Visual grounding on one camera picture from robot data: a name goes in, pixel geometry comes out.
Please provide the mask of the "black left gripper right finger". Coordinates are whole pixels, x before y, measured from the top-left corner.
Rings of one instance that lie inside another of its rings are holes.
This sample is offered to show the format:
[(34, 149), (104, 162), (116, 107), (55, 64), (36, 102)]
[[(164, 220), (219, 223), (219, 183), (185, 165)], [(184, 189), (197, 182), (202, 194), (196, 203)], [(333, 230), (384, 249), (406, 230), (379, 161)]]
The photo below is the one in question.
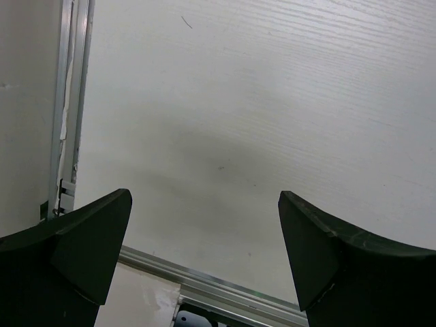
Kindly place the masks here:
[(434, 326), (435, 252), (368, 232), (291, 191), (279, 218), (310, 326)]

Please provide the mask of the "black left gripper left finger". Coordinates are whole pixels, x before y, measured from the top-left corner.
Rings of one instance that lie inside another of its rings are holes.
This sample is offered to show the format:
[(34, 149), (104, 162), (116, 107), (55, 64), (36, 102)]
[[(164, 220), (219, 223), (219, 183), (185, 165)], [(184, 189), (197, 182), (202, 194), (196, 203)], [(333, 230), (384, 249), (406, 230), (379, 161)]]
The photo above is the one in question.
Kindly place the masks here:
[(131, 207), (130, 191), (118, 189), (1, 238), (1, 325), (94, 326)]

